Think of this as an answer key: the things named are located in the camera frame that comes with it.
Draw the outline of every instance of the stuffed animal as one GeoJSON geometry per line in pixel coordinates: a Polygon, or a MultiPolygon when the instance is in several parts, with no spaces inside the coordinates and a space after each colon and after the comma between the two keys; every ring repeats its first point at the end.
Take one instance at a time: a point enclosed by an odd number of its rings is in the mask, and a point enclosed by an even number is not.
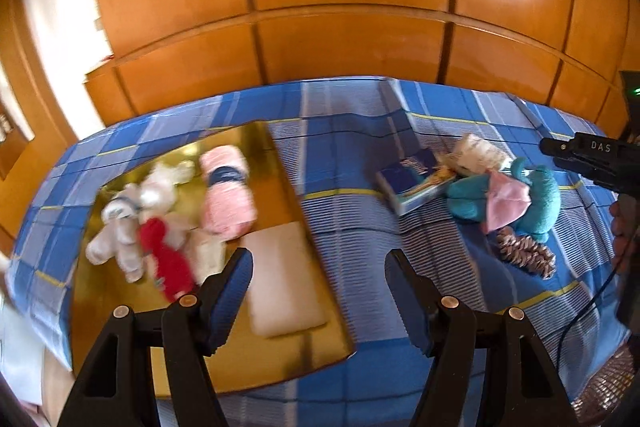
{"type": "Polygon", "coordinates": [[[127,282],[144,274],[137,238],[139,209],[140,190],[136,184],[127,184],[102,210],[104,227],[84,250],[89,263],[96,265],[115,256],[127,282]]]}
{"type": "Polygon", "coordinates": [[[191,231],[184,247],[184,256],[189,262],[191,272],[200,286],[209,275],[222,272],[225,267],[225,243],[220,236],[203,229],[191,231]]]}
{"type": "Polygon", "coordinates": [[[166,214],[174,206],[175,185],[181,185],[193,178],[195,166],[185,160],[175,167],[158,162],[146,179],[140,184],[140,203],[142,208],[152,210],[158,215],[166,214]]]}
{"type": "Polygon", "coordinates": [[[245,181],[249,167],[238,147],[223,145],[200,157],[209,187],[202,210],[202,227],[230,241],[249,232],[255,218],[254,197],[245,181]]]}
{"type": "Polygon", "coordinates": [[[169,302],[177,301],[195,286],[187,260],[180,251],[165,243],[168,227],[164,220],[152,217],[140,226],[140,243],[146,252],[148,273],[169,302]]]}
{"type": "Polygon", "coordinates": [[[187,235],[191,230],[195,230],[196,226],[188,217],[178,212],[169,212],[161,214],[153,209],[145,209],[140,211],[140,225],[144,225],[149,219],[159,217],[166,224],[167,230],[164,236],[164,243],[174,250],[181,250],[187,242],[187,235]]]}
{"type": "Polygon", "coordinates": [[[560,214],[560,191],[553,171],[544,165],[524,175],[525,158],[511,165],[511,178],[497,171],[459,180],[447,189],[449,212],[482,223],[484,233],[506,225],[540,243],[560,214]]]}

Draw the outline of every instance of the cable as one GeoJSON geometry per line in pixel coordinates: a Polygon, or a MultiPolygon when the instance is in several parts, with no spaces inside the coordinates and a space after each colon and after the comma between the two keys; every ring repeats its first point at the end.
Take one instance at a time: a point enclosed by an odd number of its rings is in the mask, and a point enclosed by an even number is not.
{"type": "Polygon", "coordinates": [[[571,322],[569,322],[564,327],[564,330],[562,330],[562,335],[560,335],[560,341],[558,342],[558,350],[556,351],[556,371],[558,372],[560,371],[560,355],[562,354],[562,343],[564,342],[564,338],[566,337],[567,333],[569,333],[569,330],[571,330],[571,328],[573,328],[575,324],[591,310],[591,305],[598,299],[598,297],[600,297],[600,295],[602,295],[602,292],[604,292],[606,287],[613,280],[614,275],[618,273],[618,268],[622,265],[623,259],[629,254],[629,252],[631,251],[631,247],[634,241],[636,240],[636,237],[638,237],[638,232],[640,230],[638,223],[636,223],[635,225],[635,230],[636,231],[631,236],[631,239],[629,239],[629,242],[626,244],[625,251],[623,251],[622,256],[620,257],[620,260],[618,261],[618,264],[611,271],[611,273],[609,274],[609,277],[607,277],[607,280],[604,282],[602,286],[600,286],[600,289],[595,293],[595,295],[591,298],[591,300],[582,307],[582,309],[578,312],[578,314],[575,315],[575,317],[572,318],[571,322]]]}

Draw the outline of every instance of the screw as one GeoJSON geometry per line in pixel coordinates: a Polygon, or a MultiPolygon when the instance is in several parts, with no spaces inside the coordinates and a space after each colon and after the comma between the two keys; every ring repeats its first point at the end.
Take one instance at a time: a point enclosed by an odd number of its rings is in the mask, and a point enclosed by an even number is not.
{"type": "Polygon", "coordinates": [[[449,308],[449,309],[457,308],[458,304],[460,304],[460,301],[458,301],[458,299],[456,299],[455,297],[452,297],[451,295],[447,295],[443,297],[442,301],[440,302],[445,308],[449,308]]]}
{"type": "Polygon", "coordinates": [[[524,311],[522,311],[520,308],[509,308],[509,316],[512,319],[521,321],[524,318],[524,311]]]}
{"type": "Polygon", "coordinates": [[[191,308],[196,302],[198,298],[195,295],[188,294],[180,297],[180,306],[183,308],[191,308]]]}
{"type": "Polygon", "coordinates": [[[122,318],[126,317],[127,315],[129,315],[129,307],[128,306],[124,306],[124,305],[118,306],[113,311],[113,316],[116,317],[117,319],[122,319],[122,318]]]}

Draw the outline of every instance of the teal stuffed elephant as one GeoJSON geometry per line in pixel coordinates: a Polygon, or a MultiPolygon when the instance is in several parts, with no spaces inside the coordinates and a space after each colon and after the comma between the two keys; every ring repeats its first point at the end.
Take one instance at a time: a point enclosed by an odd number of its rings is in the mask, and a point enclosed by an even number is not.
{"type": "MultiPolygon", "coordinates": [[[[531,204],[522,217],[510,227],[521,235],[530,235],[546,243],[549,230],[560,214],[560,190],[551,169],[539,165],[528,176],[524,174],[525,158],[516,158],[511,164],[511,176],[529,185],[531,204]]],[[[486,218],[486,194],[489,174],[479,174],[459,180],[447,189],[449,212],[462,219],[482,222],[486,218]]]]}

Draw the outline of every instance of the white teddy bear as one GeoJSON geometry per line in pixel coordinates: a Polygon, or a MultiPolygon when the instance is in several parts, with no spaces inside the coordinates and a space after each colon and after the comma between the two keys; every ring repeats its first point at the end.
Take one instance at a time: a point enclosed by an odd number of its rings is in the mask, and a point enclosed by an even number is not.
{"type": "Polygon", "coordinates": [[[138,245],[139,211],[140,188],[127,184],[102,210],[104,227],[84,251],[89,263],[103,264],[115,257],[127,282],[135,282],[144,275],[138,245]]]}
{"type": "Polygon", "coordinates": [[[185,160],[175,167],[170,167],[158,162],[151,169],[149,175],[140,184],[140,204],[147,211],[157,216],[163,216],[176,199],[175,185],[181,185],[193,178],[195,165],[192,161],[185,160]]]}

